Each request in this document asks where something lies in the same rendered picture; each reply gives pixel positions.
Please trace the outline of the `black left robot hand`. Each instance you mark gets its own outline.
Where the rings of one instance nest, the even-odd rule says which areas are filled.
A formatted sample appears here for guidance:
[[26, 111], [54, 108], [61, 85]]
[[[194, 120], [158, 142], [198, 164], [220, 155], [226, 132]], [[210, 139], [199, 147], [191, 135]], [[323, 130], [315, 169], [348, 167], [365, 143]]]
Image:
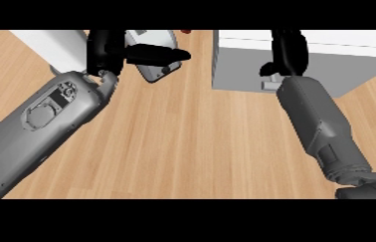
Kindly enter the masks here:
[[[101, 71], [121, 73], [124, 63], [136, 65], [138, 53], [126, 46], [124, 30], [92, 30], [87, 39], [87, 73], [101, 77]], [[191, 53], [179, 48], [173, 49], [173, 60], [186, 61]]]

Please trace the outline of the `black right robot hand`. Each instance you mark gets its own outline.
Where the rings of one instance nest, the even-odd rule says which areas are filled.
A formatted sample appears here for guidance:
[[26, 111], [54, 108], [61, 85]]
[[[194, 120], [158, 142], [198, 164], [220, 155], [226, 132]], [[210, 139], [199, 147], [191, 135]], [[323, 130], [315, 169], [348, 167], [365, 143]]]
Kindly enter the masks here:
[[309, 67], [309, 46], [300, 30], [272, 30], [272, 57], [273, 61], [260, 68], [263, 77], [301, 76]]

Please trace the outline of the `silver toaster appliance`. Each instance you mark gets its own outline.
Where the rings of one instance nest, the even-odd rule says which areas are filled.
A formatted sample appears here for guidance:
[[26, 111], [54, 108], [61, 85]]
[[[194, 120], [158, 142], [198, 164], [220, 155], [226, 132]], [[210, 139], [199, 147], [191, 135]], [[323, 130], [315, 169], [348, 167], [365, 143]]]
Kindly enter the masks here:
[[138, 69], [151, 84], [182, 67], [182, 61], [173, 60], [179, 47], [173, 30], [129, 30], [126, 44], [138, 53]]

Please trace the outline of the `grey drawer box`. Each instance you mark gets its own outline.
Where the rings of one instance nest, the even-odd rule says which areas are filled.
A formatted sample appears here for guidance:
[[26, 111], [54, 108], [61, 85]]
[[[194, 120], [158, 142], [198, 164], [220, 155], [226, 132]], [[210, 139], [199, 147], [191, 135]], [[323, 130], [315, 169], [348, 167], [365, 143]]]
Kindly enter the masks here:
[[[309, 44], [306, 77], [316, 79], [334, 98], [376, 77], [376, 30], [303, 30]], [[272, 58], [269, 30], [214, 30], [211, 87], [272, 93], [260, 73]]]

